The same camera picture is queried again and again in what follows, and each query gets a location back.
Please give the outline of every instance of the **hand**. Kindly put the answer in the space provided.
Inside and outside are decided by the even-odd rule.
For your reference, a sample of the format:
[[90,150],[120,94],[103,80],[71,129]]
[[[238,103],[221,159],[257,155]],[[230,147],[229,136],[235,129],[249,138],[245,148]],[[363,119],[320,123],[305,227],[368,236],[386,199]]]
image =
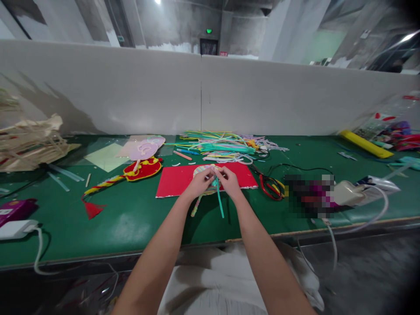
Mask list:
[[188,196],[192,199],[197,198],[206,191],[214,179],[214,171],[211,168],[207,168],[204,171],[197,173],[187,189],[182,193],[182,196]]
[[242,191],[234,172],[224,166],[220,170],[215,170],[215,173],[223,185],[224,190],[232,199],[242,196]]

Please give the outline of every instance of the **green table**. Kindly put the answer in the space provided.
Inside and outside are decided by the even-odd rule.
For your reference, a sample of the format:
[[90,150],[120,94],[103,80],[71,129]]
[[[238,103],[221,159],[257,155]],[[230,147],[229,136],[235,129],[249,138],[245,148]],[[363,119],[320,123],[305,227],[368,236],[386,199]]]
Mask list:
[[[70,153],[72,156],[83,156],[98,147],[98,139],[102,136],[78,136],[70,142],[82,143],[82,148]],[[115,138],[123,141],[123,136]],[[367,175],[383,177],[390,172],[384,163],[353,154],[358,161],[346,159],[337,154],[343,151],[336,143],[350,149],[357,147],[335,136],[268,136],[281,147],[287,147],[287,152],[271,151],[270,158],[265,162],[256,162],[262,172],[267,172],[271,165],[288,163],[302,168],[328,168],[336,176],[336,181],[349,180],[355,182]],[[396,153],[390,160],[410,155],[420,157],[417,153]],[[192,156],[197,164],[204,164],[200,156]],[[163,157],[163,166],[177,163],[187,165],[187,160],[178,155]],[[79,165],[64,167],[87,178],[91,173],[89,186],[112,176],[122,174],[122,165],[107,173],[93,165]],[[0,187],[15,190],[41,174],[37,170],[25,173],[2,174]],[[272,176],[282,179],[284,174],[313,174],[320,175],[323,171],[299,171],[286,166],[278,168]],[[383,220],[401,218],[418,218],[420,215],[420,194],[418,189],[420,172],[407,170],[409,178],[396,176],[392,180],[401,188],[401,192],[390,196],[390,207]],[[156,199],[160,173],[154,177],[138,182],[121,182],[114,187],[94,195],[91,202],[108,205],[102,213],[92,220],[88,220],[81,196],[85,182],[60,176],[70,188],[65,192],[52,179],[45,176],[41,181],[18,193],[18,199],[36,198],[40,208],[31,215],[31,219],[42,223],[45,230],[45,243],[48,248],[41,262],[68,262],[80,259],[99,258],[130,253],[140,253],[144,250],[162,221],[165,219],[176,198]],[[261,220],[268,233],[297,234],[302,231],[313,231],[324,228],[317,220],[316,224],[309,219],[302,218],[301,213],[293,209],[286,200],[281,202],[269,199],[261,189],[244,190],[244,194]],[[204,245],[221,243],[226,240],[240,238],[238,216],[232,201],[227,194],[221,193],[225,218],[219,211],[217,195],[205,197],[200,204],[194,218],[189,215],[186,219],[183,245]],[[365,222],[378,213],[383,200],[373,202],[367,206],[336,213],[331,219],[333,227],[348,226]],[[0,268],[14,268],[32,264],[38,248],[36,233],[14,241],[0,242]]]

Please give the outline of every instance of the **yellow tube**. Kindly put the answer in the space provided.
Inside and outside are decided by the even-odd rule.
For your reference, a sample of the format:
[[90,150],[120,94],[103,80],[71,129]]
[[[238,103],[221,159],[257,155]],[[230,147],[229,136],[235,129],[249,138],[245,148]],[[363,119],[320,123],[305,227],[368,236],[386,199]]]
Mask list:
[[388,158],[394,155],[393,153],[385,149],[382,149],[381,147],[378,147],[377,145],[374,145],[372,142],[369,142],[366,139],[363,139],[362,137],[351,132],[350,130],[343,130],[342,132],[340,132],[340,135],[343,138],[349,140],[350,142],[357,144],[358,146],[365,149],[366,151],[376,155],[378,158]]

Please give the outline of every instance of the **pile of straws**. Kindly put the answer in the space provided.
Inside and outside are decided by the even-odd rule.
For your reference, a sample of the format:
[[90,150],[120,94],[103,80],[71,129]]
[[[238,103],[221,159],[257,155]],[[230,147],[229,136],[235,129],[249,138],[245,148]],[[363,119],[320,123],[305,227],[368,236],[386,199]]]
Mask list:
[[257,146],[265,146],[267,150],[289,151],[288,148],[279,147],[278,144],[266,139],[265,136],[241,135],[246,140],[254,140]]
[[[235,133],[227,132],[187,130],[181,135],[181,139],[187,142],[166,143],[166,145],[175,145],[184,150],[198,151],[204,155],[204,161],[216,161],[219,163],[239,162],[249,165],[254,161],[264,162],[261,159],[268,155],[268,150],[279,148],[275,143],[266,140],[263,136],[242,137]],[[263,150],[266,154],[252,157],[251,154],[255,154],[259,150],[259,146],[256,145],[257,142],[267,146],[267,150]]]

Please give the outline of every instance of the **forearm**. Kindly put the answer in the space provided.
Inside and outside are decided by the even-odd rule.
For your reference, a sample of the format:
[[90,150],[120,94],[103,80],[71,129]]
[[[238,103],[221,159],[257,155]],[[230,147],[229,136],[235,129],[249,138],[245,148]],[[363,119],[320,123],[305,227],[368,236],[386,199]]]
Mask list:
[[242,239],[269,314],[316,314],[243,194],[234,199]]
[[180,196],[133,268],[113,314],[156,314],[168,284],[192,202]]

